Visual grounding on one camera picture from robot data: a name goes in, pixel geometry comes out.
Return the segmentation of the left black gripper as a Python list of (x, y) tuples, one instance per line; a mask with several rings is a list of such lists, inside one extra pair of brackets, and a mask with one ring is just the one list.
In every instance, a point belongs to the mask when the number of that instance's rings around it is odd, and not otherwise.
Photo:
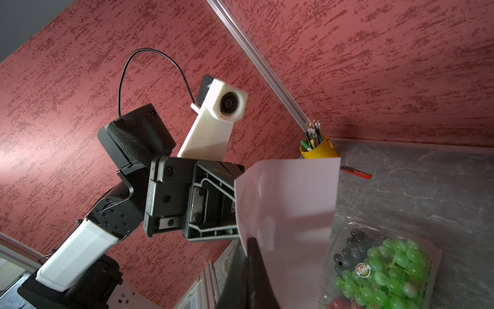
[(242, 165), (229, 162), (156, 157), (149, 175), (145, 234), (179, 230), (190, 242), (238, 239), (234, 182), (243, 173)]

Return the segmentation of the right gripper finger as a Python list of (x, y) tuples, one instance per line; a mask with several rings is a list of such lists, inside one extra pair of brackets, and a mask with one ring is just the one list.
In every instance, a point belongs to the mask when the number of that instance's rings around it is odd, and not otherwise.
[(247, 241), (247, 251), (240, 245), (221, 293), (217, 308), (279, 308), (271, 287), (259, 244)]

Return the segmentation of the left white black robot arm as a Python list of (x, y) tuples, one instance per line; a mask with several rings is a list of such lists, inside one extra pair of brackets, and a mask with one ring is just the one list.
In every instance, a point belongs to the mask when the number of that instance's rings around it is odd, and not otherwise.
[(148, 237), (179, 230), (190, 242), (239, 235), (234, 180), (243, 166), (173, 157), (175, 141), (150, 104), (103, 127), (98, 138), (120, 183), (18, 288), (36, 308), (109, 308), (123, 280), (107, 251), (138, 227)]

